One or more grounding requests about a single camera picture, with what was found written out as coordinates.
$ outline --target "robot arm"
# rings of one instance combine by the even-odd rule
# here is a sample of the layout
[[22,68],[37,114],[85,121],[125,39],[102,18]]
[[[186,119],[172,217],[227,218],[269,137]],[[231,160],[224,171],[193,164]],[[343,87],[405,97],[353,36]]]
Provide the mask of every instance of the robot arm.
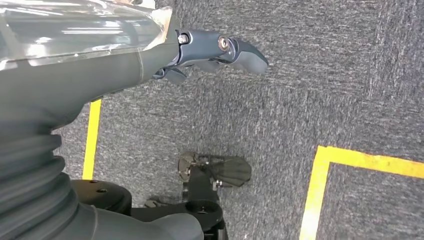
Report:
[[106,94],[151,78],[183,80],[177,67],[261,73],[268,62],[244,41],[180,30],[172,18],[163,31],[140,14],[151,9],[112,2],[0,0],[0,239],[203,239],[190,215],[143,223],[79,203],[51,132]]

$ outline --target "gray robot arm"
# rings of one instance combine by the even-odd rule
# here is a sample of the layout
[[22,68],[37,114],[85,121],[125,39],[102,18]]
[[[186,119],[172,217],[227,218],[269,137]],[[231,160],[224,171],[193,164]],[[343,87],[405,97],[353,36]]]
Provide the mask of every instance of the gray robot arm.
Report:
[[25,39],[18,37],[18,41],[13,42],[10,36],[17,35],[5,32],[13,27],[5,21],[10,9],[40,14],[36,17],[39,25],[28,17],[14,19],[16,23],[27,21],[37,27],[34,32],[27,29],[28,33],[41,33],[42,22],[56,18],[46,16],[47,13],[28,3],[45,4],[52,9],[65,3],[71,4],[70,9],[73,9],[78,7],[75,5],[102,2],[109,1],[0,1],[0,50],[3,55],[18,56],[10,62],[0,59],[3,63],[0,64],[2,240],[203,239],[201,226],[191,215],[177,214],[143,223],[79,203],[69,176],[62,172],[65,160],[53,155],[53,150],[61,145],[61,138],[51,132],[71,123],[84,104],[106,94],[151,78],[168,78],[174,82],[184,79],[178,67],[199,65],[213,70],[220,64],[233,64],[257,73],[263,72],[268,62],[246,42],[223,37],[217,32],[178,30],[173,21],[166,41],[150,49],[39,65],[19,58],[26,55],[20,52]]

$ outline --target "screw head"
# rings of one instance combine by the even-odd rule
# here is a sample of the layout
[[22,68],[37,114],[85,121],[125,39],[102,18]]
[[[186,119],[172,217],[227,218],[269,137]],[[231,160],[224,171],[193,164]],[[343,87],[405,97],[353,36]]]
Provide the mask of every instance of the screw head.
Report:
[[218,46],[222,51],[226,52],[229,48],[228,39],[224,36],[220,36],[218,38]]
[[185,34],[181,34],[177,37],[178,39],[178,43],[179,44],[186,44],[189,42],[189,36],[185,35]]

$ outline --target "gray carpet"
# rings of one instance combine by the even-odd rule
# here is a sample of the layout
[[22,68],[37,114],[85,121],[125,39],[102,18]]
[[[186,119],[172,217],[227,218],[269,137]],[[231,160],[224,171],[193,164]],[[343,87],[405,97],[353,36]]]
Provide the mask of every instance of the gray carpet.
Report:
[[[174,0],[183,27],[250,41],[267,74],[188,71],[102,105],[95,178],[134,204],[176,201],[178,154],[244,156],[251,182],[221,192],[231,240],[298,239],[317,145],[424,162],[423,0]],[[88,108],[60,132],[80,178]],[[424,180],[330,170],[318,239],[424,239]]]

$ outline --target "yellow tape line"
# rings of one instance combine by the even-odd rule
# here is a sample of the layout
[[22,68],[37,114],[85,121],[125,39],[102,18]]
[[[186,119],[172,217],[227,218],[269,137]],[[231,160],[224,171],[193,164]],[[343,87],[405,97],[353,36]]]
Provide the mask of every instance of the yellow tape line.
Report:
[[101,99],[90,103],[87,142],[85,144],[84,166],[82,169],[82,179],[84,180],[93,179],[101,106]]
[[424,163],[390,156],[369,155],[337,147],[319,146],[313,161],[300,240],[315,240],[330,163],[424,179]]

